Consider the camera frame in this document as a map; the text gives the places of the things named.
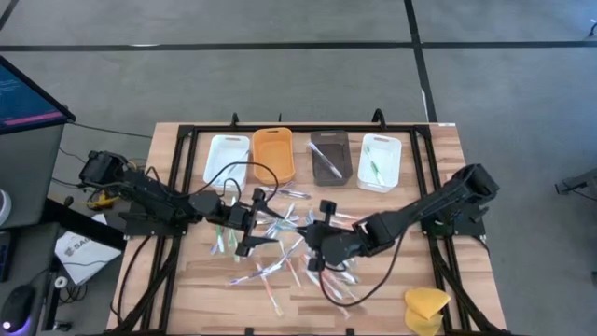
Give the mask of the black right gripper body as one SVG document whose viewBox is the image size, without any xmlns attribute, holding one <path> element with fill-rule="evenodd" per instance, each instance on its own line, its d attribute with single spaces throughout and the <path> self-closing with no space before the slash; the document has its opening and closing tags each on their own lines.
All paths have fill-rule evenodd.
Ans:
<svg viewBox="0 0 597 336">
<path fill-rule="evenodd" d="M 368 233 L 359 224 L 340 223 L 334 216 L 313 218 L 298 227 L 298 234 L 317 258 L 333 266 L 362 257 L 368 244 Z"/>
</svg>

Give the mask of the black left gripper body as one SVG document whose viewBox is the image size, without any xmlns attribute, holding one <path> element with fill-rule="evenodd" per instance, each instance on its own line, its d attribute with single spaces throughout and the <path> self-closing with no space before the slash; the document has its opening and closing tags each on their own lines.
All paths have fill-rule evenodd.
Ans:
<svg viewBox="0 0 597 336">
<path fill-rule="evenodd" d="M 234 205 L 225 205 L 222 201 L 219 202 L 222 217 L 221 225 L 243 232 L 243 238 L 235 250 L 235 254 L 239 257 L 247 257 L 249 252 L 256 247 L 247 246 L 246 240 L 249 236 L 254 236 L 252 231 L 257 225 L 258 206 L 262 202 L 264 202 L 264 191 L 262 189 L 254 189 L 250 205 L 241 202 L 236 202 Z"/>
</svg>

